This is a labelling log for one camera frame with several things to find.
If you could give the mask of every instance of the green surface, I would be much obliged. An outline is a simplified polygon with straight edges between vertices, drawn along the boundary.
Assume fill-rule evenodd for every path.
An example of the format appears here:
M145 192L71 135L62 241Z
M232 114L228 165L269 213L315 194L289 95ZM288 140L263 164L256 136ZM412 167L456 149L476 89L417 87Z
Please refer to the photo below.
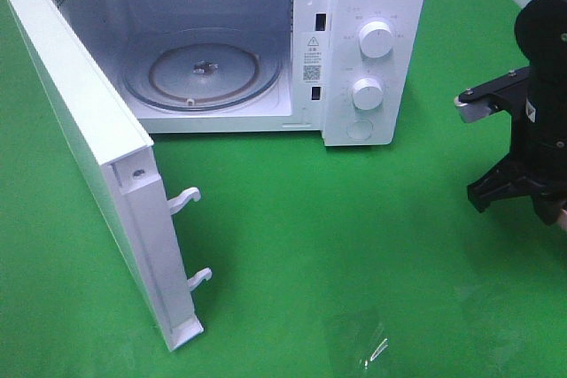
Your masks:
M465 186L509 119L453 97L525 65L511 0L425 0L393 144L318 134L161 135L206 332L167 352L0 1L0 375L564 376L567 238L528 199ZM364 371L378 344L389 347Z

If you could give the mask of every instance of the sticker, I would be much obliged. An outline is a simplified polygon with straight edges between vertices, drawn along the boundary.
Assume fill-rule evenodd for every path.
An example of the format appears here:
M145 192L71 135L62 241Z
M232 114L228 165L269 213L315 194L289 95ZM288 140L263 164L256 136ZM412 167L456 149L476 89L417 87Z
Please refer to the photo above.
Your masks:
M304 33L301 37L303 51L303 82L317 84L322 80L324 53L327 37L323 32Z
M535 114L536 114L536 110L535 107L530 104L530 101L528 99L525 100L525 115L528 116L528 119L530 119L530 121L532 123L535 123Z

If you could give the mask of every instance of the white microwave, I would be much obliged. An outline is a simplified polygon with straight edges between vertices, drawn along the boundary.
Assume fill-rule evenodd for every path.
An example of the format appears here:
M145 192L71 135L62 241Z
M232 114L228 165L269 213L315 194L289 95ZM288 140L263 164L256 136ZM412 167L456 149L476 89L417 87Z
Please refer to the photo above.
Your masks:
M170 350L203 328L148 133L392 140L423 0L9 0Z

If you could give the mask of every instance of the open microwave door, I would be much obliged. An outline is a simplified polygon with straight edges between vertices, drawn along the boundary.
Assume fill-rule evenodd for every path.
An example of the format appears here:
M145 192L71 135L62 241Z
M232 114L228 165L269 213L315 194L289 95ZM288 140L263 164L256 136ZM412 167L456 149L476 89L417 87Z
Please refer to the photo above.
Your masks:
M51 0L9 0L71 152L161 328L169 350L201 333L171 215L198 189L167 200L152 140Z

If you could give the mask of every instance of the qr code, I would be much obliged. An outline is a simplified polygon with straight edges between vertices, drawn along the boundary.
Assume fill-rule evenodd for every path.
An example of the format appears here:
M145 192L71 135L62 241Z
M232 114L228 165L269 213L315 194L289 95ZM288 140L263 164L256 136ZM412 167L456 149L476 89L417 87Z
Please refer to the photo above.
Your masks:
M321 66L303 66L303 80L313 81L321 79Z

